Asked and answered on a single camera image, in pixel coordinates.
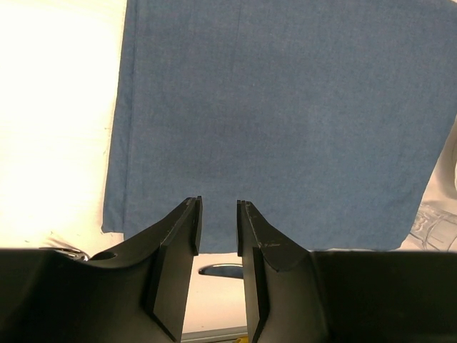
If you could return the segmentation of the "blue cloth napkin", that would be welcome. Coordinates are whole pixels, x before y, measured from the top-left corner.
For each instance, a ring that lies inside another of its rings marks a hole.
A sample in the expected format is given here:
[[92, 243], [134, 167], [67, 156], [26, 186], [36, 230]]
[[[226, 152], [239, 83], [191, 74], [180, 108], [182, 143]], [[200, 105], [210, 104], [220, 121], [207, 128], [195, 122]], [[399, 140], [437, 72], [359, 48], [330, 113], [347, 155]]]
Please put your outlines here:
[[104, 197], [132, 237], [202, 196], [307, 249], [392, 250], [456, 118], [453, 1], [129, 1]]

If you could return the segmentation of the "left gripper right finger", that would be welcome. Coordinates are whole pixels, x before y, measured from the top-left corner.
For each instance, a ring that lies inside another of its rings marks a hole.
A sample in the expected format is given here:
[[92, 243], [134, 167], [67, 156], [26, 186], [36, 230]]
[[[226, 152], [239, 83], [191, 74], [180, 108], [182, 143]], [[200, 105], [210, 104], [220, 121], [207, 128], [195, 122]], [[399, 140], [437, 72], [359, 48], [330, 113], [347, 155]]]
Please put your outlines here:
[[250, 342], [454, 342], [456, 255], [313, 251], [237, 204]]

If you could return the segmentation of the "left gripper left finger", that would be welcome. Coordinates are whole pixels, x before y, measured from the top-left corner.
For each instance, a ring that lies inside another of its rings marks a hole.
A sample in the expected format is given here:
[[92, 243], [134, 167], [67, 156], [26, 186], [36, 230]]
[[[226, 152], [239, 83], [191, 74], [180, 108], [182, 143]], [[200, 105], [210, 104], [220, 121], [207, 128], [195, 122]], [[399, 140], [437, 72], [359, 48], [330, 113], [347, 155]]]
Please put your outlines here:
[[179, 342], [202, 200], [99, 252], [1, 250], [3, 342]]

